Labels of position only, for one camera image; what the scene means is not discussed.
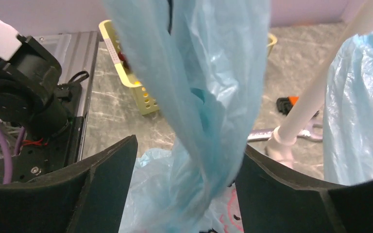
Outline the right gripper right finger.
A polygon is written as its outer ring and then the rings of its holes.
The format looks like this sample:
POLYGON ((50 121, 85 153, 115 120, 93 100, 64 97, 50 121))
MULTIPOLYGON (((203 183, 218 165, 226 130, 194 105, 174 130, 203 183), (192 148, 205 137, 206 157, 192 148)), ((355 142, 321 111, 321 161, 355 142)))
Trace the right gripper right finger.
POLYGON ((247 233, 373 233, 373 180, 319 180, 247 146, 235 180, 247 233))

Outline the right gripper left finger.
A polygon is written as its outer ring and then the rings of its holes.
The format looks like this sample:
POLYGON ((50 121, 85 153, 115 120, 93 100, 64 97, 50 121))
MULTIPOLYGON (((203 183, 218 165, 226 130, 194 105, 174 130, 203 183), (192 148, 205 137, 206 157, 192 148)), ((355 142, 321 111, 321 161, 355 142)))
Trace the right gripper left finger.
POLYGON ((0 184, 0 233, 116 233, 137 155, 128 136, 26 183, 0 184))

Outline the light blue plastic bag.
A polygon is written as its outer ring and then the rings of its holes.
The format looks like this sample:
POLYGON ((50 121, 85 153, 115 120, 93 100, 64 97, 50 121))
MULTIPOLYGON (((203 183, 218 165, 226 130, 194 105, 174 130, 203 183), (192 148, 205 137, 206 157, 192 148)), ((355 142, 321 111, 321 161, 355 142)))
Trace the light blue plastic bag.
MULTIPOLYGON (((245 233, 235 180, 261 105, 270 2, 104 5, 132 73, 177 137, 172 150, 136 159, 119 232, 245 233)), ((373 31, 340 46, 313 123, 322 142, 297 138, 291 169, 344 186, 373 180, 373 31)))

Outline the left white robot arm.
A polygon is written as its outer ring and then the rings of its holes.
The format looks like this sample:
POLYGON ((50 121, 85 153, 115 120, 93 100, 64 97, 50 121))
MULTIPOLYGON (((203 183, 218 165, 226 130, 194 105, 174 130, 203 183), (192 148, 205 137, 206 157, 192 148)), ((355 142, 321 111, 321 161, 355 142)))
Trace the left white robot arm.
POLYGON ((72 94, 59 84, 62 67, 32 36, 0 20, 0 119, 37 139, 54 138, 73 124, 61 103, 72 94))

